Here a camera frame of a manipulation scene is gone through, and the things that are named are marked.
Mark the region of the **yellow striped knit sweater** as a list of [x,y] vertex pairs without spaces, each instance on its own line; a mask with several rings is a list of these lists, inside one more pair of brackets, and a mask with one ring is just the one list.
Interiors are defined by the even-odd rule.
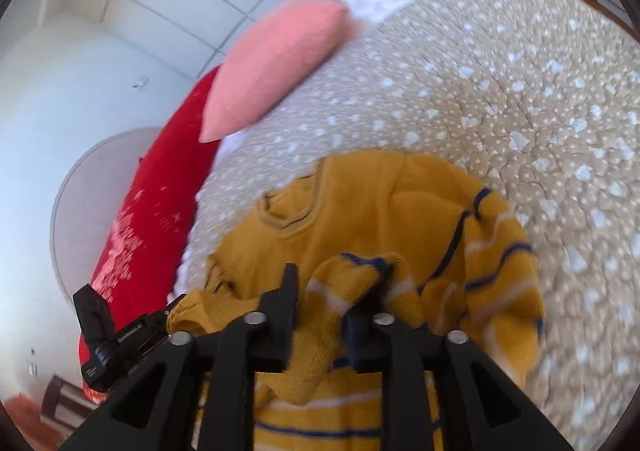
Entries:
[[536,260],[503,198],[441,159],[387,151],[322,158],[265,194],[209,256],[168,329],[221,331],[299,275],[292,359],[259,374],[259,450],[374,450],[382,381],[343,363],[342,321],[375,287],[412,327],[462,330],[512,379],[533,370],[544,323]]

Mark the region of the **dark wooden chair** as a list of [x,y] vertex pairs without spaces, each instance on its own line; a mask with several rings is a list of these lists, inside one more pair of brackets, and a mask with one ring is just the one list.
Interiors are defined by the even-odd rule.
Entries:
[[97,407],[81,388],[53,375],[44,392],[40,419],[67,438],[85,423]]

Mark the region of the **red patterned pillow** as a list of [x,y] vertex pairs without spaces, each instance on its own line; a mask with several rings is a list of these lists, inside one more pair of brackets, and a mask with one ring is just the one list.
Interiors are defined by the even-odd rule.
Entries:
[[203,144],[203,110],[218,70],[193,87],[140,159],[112,224],[91,286],[108,302],[116,330],[160,310],[174,288],[194,223],[196,194],[219,143]]

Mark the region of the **round white side table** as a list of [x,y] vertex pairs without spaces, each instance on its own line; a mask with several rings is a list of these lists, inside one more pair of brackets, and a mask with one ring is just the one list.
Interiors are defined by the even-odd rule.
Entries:
[[68,303],[91,281],[140,160],[159,133],[158,127],[144,127],[114,134],[89,148],[66,174],[52,207],[50,254]]

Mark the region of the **pink knit pillow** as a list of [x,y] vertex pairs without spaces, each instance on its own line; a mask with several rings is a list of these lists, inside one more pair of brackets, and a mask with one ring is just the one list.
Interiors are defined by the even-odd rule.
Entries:
[[262,16],[229,50],[210,87],[202,143],[258,122],[344,42],[343,0],[288,0]]

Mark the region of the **beige spotted bed blanket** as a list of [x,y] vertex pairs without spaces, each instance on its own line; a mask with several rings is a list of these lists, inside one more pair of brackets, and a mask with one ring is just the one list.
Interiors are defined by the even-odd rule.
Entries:
[[601,448],[639,385],[638,42],[580,0],[414,0],[217,157],[189,293],[265,194],[360,151],[441,159],[506,201],[544,304],[519,386],[574,449]]

